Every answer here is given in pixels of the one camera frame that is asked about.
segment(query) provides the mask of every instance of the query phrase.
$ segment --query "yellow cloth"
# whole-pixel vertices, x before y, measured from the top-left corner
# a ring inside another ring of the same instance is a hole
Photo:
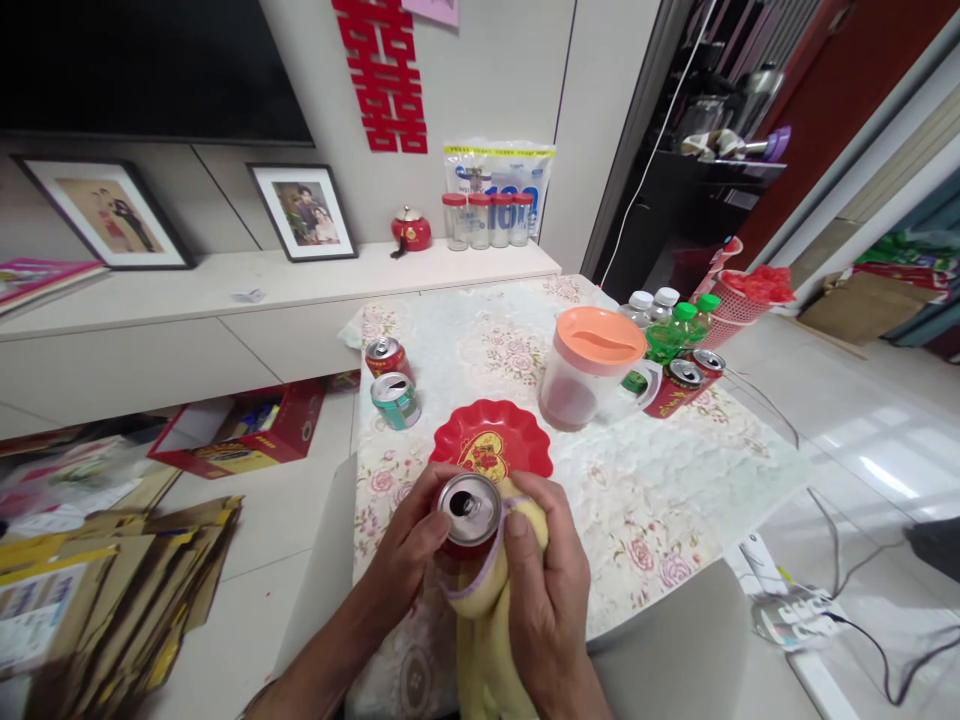
[[[540,549],[547,547],[547,517],[510,478],[498,484],[504,501],[518,499],[509,512],[530,521]],[[465,598],[451,600],[457,613],[457,686],[463,720],[523,720],[537,712],[523,689],[510,650],[510,579],[503,538],[491,552],[493,564],[481,585]],[[460,587],[472,578],[462,575]]]

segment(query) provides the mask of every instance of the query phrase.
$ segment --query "shelf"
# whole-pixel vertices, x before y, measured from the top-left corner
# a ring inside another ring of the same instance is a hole
[[[437,240],[428,250],[394,260],[393,243],[360,246],[347,260],[291,263],[281,251],[223,253],[193,270],[112,272],[104,280],[0,321],[0,342],[109,328],[232,315],[555,275],[560,266],[538,245],[451,252]],[[259,288],[262,302],[231,293]]]

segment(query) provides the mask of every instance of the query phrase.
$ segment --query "white bottle cap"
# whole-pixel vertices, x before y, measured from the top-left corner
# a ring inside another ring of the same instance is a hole
[[[677,304],[677,300],[680,299],[680,293],[673,288],[660,288],[657,290],[657,297],[655,299],[661,305],[673,307]]]
[[[653,305],[653,295],[643,290],[637,290],[630,296],[630,304],[640,310],[646,310]]]

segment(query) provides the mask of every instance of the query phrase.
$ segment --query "orange pitcher lid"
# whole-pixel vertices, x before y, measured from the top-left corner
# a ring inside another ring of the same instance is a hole
[[[647,338],[613,310],[575,307],[557,318],[554,345],[563,359],[591,375],[616,375],[647,352]]]

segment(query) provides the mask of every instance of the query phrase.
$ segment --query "red scalloped dish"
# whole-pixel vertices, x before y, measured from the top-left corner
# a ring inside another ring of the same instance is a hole
[[[449,462],[493,482],[511,470],[553,475],[550,438],[533,413],[509,400],[477,400],[457,408],[433,436],[431,462]]]

